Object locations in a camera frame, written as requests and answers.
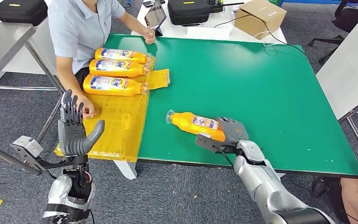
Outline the person's right hand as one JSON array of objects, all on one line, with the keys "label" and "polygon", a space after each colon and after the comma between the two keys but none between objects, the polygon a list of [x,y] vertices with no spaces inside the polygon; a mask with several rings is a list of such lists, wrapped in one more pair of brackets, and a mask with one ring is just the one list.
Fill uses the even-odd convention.
[{"label": "person's right hand", "polygon": [[81,112],[84,119],[93,118],[96,115],[96,111],[93,103],[83,94],[83,93],[72,93],[72,96],[77,97],[76,108],[79,109],[80,105],[83,105],[81,108]]}]

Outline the person's left hand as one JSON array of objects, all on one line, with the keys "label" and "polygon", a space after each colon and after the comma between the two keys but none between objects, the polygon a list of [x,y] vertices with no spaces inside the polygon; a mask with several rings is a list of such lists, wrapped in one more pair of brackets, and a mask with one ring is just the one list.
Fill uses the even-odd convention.
[{"label": "person's left hand", "polygon": [[156,41],[155,31],[149,28],[144,28],[142,31],[142,37],[148,45],[151,45]]}]

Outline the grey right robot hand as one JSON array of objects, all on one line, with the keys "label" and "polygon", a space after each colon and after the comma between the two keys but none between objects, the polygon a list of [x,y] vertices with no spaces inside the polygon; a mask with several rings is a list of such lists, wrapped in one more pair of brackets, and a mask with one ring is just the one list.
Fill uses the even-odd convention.
[{"label": "grey right robot hand", "polygon": [[225,135],[224,143],[236,145],[240,140],[249,140],[249,135],[241,122],[228,117],[217,117],[216,119]]}]

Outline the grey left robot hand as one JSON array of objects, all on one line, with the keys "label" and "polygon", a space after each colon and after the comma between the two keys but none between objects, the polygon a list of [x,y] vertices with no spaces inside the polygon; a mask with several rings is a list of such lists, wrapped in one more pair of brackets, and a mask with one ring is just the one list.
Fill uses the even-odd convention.
[{"label": "grey left robot hand", "polygon": [[65,91],[61,98],[58,138],[64,156],[83,156],[91,151],[104,132],[105,121],[97,121],[93,131],[86,133],[83,125],[84,103],[77,104],[78,97],[72,90]]}]

